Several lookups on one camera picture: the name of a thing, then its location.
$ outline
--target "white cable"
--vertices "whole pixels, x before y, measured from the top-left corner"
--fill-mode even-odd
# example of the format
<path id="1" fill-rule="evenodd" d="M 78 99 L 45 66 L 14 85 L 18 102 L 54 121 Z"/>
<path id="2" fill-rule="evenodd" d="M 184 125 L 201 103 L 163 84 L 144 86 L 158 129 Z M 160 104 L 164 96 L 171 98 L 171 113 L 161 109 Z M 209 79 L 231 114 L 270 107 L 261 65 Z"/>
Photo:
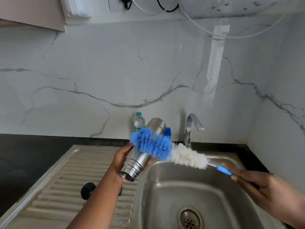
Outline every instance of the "white cable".
<path id="1" fill-rule="evenodd" d="M 164 9 L 164 10 L 163 10 L 162 12 L 160 12 L 160 13 L 150 13 L 150 12 L 148 12 L 148 11 L 146 11 L 146 10 L 143 10 L 143 9 L 135 2 L 135 0 L 132 0 L 132 2 L 135 3 L 135 5 L 136 5 L 141 11 L 143 11 L 143 12 L 145 12 L 145 13 L 147 13 L 147 14 L 158 15 L 158 14 L 163 14 L 163 13 L 165 13 L 165 12 L 167 11 L 167 9 Z"/>
<path id="2" fill-rule="evenodd" d="M 274 27 L 276 24 L 278 24 L 278 23 L 284 18 L 284 16 L 289 12 L 289 10 L 291 9 L 291 8 L 288 8 L 287 11 L 284 12 L 283 15 L 282 15 L 273 25 L 269 26 L 267 29 L 265 29 L 265 30 L 263 30 L 263 31 L 261 31 L 261 32 L 258 32 L 258 33 L 256 33 L 256 34 L 246 35 L 246 36 L 226 36 L 226 35 L 215 34 L 215 33 L 211 32 L 211 31 L 208 31 L 208 30 L 204 29 L 203 27 L 201 27 L 201 26 L 198 25 L 197 23 L 195 23 L 195 22 L 193 21 L 193 19 L 191 19 L 190 16 L 189 16 L 189 15 L 186 13 L 186 11 L 184 10 L 184 8 L 183 8 L 183 6 L 182 6 L 182 4 L 181 4 L 181 0 L 178 0 L 178 3 L 179 3 L 179 7 L 180 7 L 182 13 L 185 15 L 185 17 L 186 17 L 188 20 L 190 20 L 192 23 L 194 23 L 194 24 L 195 24 L 197 27 L 199 27 L 201 30 L 203 30 L 203 31 L 205 31 L 205 32 L 207 32 L 207 33 L 209 33 L 209 34 L 212 34 L 212 35 L 214 35 L 214 36 L 218 36 L 218 37 L 222 37 L 222 38 L 250 38 L 250 37 L 253 37 L 253 36 L 262 34 L 262 33 L 266 32 L 267 30 L 270 30 L 270 29 L 271 29 L 272 27 Z"/>

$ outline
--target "sink drain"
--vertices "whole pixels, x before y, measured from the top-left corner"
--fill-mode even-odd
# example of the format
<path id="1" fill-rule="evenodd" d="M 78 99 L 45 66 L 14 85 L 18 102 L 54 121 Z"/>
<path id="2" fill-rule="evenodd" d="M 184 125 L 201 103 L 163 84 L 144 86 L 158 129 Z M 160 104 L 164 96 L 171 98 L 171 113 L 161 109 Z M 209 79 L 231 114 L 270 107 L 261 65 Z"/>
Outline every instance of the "sink drain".
<path id="1" fill-rule="evenodd" d="M 177 214 L 177 220 L 181 229 L 203 229 L 203 217 L 198 210 L 191 206 L 180 208 Z"/>

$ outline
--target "person's right hand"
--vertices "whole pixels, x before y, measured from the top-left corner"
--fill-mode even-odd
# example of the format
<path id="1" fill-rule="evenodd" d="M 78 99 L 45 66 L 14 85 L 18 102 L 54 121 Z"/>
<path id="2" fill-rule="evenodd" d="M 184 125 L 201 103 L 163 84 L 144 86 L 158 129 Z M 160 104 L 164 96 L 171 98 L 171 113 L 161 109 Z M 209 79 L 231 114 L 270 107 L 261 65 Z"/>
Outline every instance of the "person's right hand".
<path id="1" fill-rule="evenodd" d="M 221 164 L 253 201 L 273 217 L 299 229 L 305 228 L 305 196 L 271 173 L 247 171 Z M 256 189 L 250 182 L 259 185 Z"/>

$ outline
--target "faucet spout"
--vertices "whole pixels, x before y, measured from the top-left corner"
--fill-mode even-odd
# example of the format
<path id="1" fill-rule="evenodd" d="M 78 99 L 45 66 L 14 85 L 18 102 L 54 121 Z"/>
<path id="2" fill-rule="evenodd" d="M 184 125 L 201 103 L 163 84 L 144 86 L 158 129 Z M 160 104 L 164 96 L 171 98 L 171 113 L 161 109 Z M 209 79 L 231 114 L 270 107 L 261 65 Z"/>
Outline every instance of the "faucet spout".
<path id="1" fill-rule="evenodd" d="M 191 147 L 191 126 L 192 122 L 194 123 L 197 131 L 204 131 L 202 124 L 200 123 L 198 117 L 191 113 L 188 118 L 186 119 L 186 126 L 185 126 L 185 134 L 184 134 L 184 144 L 187 147 Z"/>

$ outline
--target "person's left arm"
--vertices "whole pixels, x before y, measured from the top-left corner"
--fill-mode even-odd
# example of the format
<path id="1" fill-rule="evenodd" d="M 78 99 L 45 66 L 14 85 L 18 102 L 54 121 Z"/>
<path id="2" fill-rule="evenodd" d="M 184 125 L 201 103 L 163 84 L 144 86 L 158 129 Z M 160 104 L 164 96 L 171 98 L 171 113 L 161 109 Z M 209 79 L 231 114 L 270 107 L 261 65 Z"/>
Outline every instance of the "person's left arm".
<path id="1" fill-rule="evenodd" d="M 131 144 L 116 151 L 113 162 L 83 208 L 68 225 L 67 229 L 109 228 L 117 197 L 123 183 L 120 171 Z"/>

